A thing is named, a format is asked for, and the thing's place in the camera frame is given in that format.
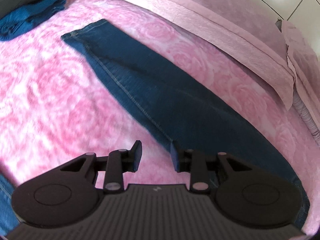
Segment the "dark blue denim jeans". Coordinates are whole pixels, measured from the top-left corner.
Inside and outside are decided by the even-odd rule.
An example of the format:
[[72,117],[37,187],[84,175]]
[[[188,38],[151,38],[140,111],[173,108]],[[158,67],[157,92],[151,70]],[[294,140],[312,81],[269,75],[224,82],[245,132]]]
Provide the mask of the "dark blue denim jeans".
[[167,151],[177,141],[180,170],[204,166],[187,149],[214,158],[209,184],[228,217],[268,228],[302,228],[310,202],[282,154],[245,118],[172,62],[99,20],[64,34],[121,106]]

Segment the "pink folded quilt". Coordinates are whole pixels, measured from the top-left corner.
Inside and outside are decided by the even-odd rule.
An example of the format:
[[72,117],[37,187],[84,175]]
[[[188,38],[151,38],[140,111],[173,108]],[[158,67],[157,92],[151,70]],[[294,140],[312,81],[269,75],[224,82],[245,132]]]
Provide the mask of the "pink folded quilt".
[[319,60],[292,23],[273,23],[250,0],[124,0],[230,55],[295,108],[319,140]]

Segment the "pink floral bed blanket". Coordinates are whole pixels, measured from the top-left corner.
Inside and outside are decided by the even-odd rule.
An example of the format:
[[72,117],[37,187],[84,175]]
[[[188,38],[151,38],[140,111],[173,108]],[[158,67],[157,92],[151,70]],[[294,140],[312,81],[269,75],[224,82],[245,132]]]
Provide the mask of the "pink floral bed blanket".
[[319,147],[299,114],[208,42],[122,0],[66,0],[66,8],[20,37],[1,43],[1,171],[14,185],[86,152],[107,155],[143,144],[136,173],[125,183],[187,183],[168,152],[97,79],[63,34],[107,19],[209,88],[287,159],[310,200],[304,231],[319,227]]

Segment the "light blue denim jeans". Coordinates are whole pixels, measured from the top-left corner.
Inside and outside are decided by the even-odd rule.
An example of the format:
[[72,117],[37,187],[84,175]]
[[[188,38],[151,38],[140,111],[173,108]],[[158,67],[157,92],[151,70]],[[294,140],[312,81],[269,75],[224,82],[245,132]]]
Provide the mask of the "light blue denim jeans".
[[19,225],[19,221],[11,206],[11,197],[14,186],[1,174],[0,179],[0,232],[1,236],[7,235]]

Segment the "bright blue folded garment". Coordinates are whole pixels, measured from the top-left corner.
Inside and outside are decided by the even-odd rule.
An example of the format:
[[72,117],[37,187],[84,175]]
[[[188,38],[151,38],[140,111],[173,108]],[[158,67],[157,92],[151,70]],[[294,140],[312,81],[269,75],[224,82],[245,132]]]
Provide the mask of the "bright blue folded garment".
[[23,35],[65,9],[66,0],[40,0],[23,5],[1,18],[1,41]]

